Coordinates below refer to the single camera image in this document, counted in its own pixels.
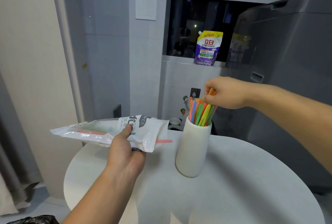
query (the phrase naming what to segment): person's left hand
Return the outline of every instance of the person's left hand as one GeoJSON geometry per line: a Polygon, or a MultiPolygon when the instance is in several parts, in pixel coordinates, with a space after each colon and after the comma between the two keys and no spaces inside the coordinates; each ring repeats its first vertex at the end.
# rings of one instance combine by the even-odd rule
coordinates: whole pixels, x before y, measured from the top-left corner
{"type": "Polygon", "coordinates": [[[117,174],[125,172],[136,180],[143,170],[146,152],[131,150],[127,140],[130,134],[131,126],[127,124],[125,129],[114,137],[105,169],[110,169],[117,174]]]}

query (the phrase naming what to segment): blue straw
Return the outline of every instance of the blue straw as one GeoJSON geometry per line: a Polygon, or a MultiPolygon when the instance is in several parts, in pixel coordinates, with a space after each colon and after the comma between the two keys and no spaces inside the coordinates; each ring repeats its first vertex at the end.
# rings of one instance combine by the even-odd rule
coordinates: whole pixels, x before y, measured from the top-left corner
{"type": "Polygon", "coordinates": [[[195,110],[196,110],[196,101],[193,101],[193,111],[192,111],[192,115],[191,115],[191,119],[190,121],[193,123],[193,118],[195,116],[195,110]]]}

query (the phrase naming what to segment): white plastic bag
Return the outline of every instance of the white plastic bag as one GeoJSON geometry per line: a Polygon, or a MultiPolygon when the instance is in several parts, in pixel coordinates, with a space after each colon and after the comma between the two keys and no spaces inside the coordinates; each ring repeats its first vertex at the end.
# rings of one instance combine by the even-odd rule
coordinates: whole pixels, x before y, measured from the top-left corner
{"type": "Polygon", "coordinates": [[[54,135],[80,139],[109,146],[113,138],[124,130],[126,124],[131,125],[131,135],[128,140],[131,147],[152,152],[156,139],[167,139],[168,122],[143,115],[120,117],[114,119],[87,121],[58,129],[52,129],[54,135]]]}

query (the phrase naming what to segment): floor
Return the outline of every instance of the floor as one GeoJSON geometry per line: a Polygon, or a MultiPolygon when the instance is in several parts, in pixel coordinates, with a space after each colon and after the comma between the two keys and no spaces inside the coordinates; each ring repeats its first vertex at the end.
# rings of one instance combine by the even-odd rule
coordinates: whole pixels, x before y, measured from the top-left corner
{"type": "Polygon", "coordinates": [[[27,201],[16,206],[16,208],[23,207],[18,209],[19,213],[0,216],[0,224],[43,214],[54,215],[56,220],[61,223],[70,212],[64,200],[57,200],[49,196],[44,184],[32,189],[30,200],[27,201]]]}
{"type": "MultiPolygon", "coordinates": [[[[332,194],[328,196],[315,194],[314,196],[323,211],[326,224],[332,224],[332,194]]],[[[49,196],[44,184],[37,185],[32,190],[30,200],[20,203],[17,205],[18,207],[22,207],[18,214],[0,216],[0,224],[43,214],[54,215],[57,221],[61,223],[70,212],[64,200],[56,200],[49,196]]]]}

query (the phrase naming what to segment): tabletop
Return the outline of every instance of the tabletop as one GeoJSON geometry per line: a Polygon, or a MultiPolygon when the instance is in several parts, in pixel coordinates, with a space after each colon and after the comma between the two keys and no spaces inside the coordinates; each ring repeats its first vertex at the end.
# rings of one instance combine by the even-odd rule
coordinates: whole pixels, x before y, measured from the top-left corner
{"type": "MultiPolygon", "coordinates": [[[[308,187],[284,163],[251,143],[210,136],[202,173],[177,171],[182,132],[148,153],[121,224],[325,223],[308,187]]],[[[71,161],[64,195],[73,209],[105,168],[108,148],[84,146],[71,161]]]]}

